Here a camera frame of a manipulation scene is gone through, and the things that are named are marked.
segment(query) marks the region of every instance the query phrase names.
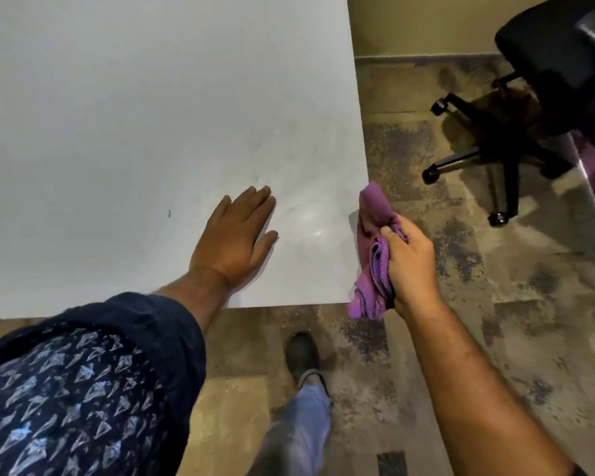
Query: beige wall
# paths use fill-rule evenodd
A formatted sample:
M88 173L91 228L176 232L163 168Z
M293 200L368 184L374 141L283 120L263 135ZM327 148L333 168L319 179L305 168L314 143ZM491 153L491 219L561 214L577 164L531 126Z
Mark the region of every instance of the beige wall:
M544 0L348 0L355 56L496 52L496 31Z

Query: foot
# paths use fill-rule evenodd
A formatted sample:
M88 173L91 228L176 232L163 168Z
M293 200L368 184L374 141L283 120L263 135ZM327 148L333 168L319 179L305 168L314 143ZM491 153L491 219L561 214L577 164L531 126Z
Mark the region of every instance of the foot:
M297 387L301 388L305 382L312 381L318 376L319 382L324 385L324 377L320 374L320 354L317 345L308 332L294 334L284 352L287 367Z

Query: floor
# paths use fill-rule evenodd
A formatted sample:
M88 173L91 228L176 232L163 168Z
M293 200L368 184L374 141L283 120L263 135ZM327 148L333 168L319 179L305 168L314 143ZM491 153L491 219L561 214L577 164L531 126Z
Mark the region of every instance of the floor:
M522 167L520 216L500 229L486 221L497 167L453 171L433 186L420 178L432 161L476 140L462 120L429 111L447 91L528 116L533 104L520 88L508 101L487 96L508 71L492 59L358 66L369 177L435 241L446 299L595 476L595 208L584 178L574 169L550 182ZM27 323L0 321L0 335ZM283 344L299 329L318 340L334 400L323 474L451 474L403 321L389 313L383 323L354 322L334 304L221 314L207 338L207 381L180 475L245 473L270 418L294 393Z

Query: chair base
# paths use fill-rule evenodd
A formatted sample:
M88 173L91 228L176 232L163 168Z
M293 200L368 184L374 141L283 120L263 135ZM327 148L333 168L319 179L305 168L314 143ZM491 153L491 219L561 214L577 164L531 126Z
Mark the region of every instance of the chair base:
M507 82L517 77L517 74L512 73L507 77L498 79L496 86L506 86ZM554 152L532 139L525 129L511 124L505 124L496 119L491 113L479 109L453 93L449 93L437 100L432 105L432 113L439 116L448 110L450 104L461 111L468 119L480 125L490 136L478 147L464 153L451 155L430 165L430 167L423 170L423 182L428 185L435 183L441 175L440 169L442 167L451 166L463 160L473 157L499 159L502 162L504 173L504 190L507 206L506 210L494 212L489 215L487 220L489 220L489 224L492 227L507 225L512 217L518 215L518 199L520 195L519 165L524 155L540 161L542 164L540 173L547 179L560 177L573 168L572 163L560 158Z

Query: hand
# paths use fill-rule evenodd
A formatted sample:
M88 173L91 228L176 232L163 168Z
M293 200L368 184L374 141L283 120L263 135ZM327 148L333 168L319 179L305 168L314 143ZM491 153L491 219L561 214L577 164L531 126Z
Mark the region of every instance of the hand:
M236 200L225 195L209 218L191 256L190 272L209 269L219 273L230 291L238 288L266 259L278 239L274 230L258 235L269 218L275 198L267 186L249 187Z
M406 244L390 227L382 227L381 235L388 241L390 261L388 273L395 288L395 309L403 315L404 308L413 312L428 304L441 301L436 279L434 245L412 222L401 215L401 232Z

